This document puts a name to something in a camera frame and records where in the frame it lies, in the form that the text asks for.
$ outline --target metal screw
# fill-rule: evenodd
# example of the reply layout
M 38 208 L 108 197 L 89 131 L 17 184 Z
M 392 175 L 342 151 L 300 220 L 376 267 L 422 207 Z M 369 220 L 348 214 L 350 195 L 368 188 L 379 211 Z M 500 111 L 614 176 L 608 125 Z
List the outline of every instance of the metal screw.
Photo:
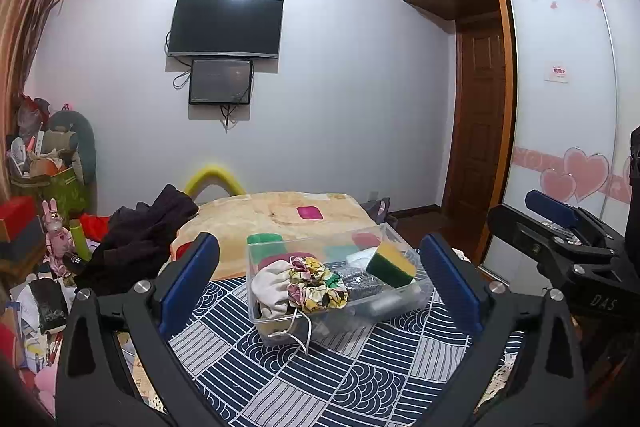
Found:
M 142 281 L 138 281 L 133 285 L 133 289 L 136 293 L 146 293 L 151 289 L 151 283 L 143 279 Z
M 91 296 L 91 288 L 82 288 L 77 294 L 76 299 L 86 301 Z
M 491 281 L 489 283 L 489 289 L 492 293 L 504 293 L 507 290 L 507 286 L 500 281 Z
M 551 288 L 549 290 L 549 296 L 554 301 L 561 301 L 562 299 L 564 299 L 564 294 L 558 288 Z

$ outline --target blue clamp pad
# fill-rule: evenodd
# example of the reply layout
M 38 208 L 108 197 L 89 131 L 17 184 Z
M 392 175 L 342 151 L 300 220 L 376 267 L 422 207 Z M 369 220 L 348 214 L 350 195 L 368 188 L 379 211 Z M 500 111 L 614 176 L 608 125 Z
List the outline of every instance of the blue clamp pad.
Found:
M 429 234 L 420 243 L 420 260 L 456 327 L 472 337 L 482 333 L 480 301 L 456 268 L 460 259 L 453 250 L 447 252 Z
M 210 233 L 201 232 L 184 256 L 189 256 L 190 259 L 160 301 L 162 312 L 158 330 L 165 340 L 184 329 L 204 287 L 218 266 L 220 259 L 218 240 Z
M 578 218 L 572 207 L 543 194 L 539 190 L 530 191 L 524 198 L 524 203 L 529 210 L 546 217 L 564 229 L 571 229 L 578 225 Z

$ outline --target wooden door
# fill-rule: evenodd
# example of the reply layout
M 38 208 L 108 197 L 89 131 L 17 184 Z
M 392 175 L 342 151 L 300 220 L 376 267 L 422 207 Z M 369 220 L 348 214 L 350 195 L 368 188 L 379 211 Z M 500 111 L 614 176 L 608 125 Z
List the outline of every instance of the wooden door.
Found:
M 442 231 L 472 257 L 489 210 L 504 117 L 504 42 L 499 17 L 458 28 L 456 113 Z

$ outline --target sliding wardrobe door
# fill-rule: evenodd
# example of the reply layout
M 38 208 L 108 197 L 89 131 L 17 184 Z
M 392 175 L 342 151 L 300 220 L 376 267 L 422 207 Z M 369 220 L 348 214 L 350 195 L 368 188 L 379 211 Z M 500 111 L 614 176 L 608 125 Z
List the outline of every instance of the sliding wardrobe door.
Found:
M 507 203 L 540 190 L 599 216 L 614 155 L 616 76 L 600 0 L 510 0 L 516 43 L 516 119 Z M 515 291 L 549 286 L 536 263 L 492 238 L 483 266 Z
M 640 126 L 640 0 L 602 0 L 616 63 L 618 126 L 602 219 L 625 233 L 631 187 L 629 138 Z

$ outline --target wooden floor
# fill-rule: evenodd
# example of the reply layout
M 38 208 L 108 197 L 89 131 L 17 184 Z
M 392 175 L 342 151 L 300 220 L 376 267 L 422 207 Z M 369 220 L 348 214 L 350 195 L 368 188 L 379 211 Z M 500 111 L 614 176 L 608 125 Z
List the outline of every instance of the wooden floor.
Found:
M 413 248 L 420 247 L 420 241 L 428 233 L 441 233 L 450 246 L 462 250 L 467 256 L 476 249 L 478 240 L 476 231 L 457 226 L 440 212 L 401 217 L 398 219 L 397 230 Z

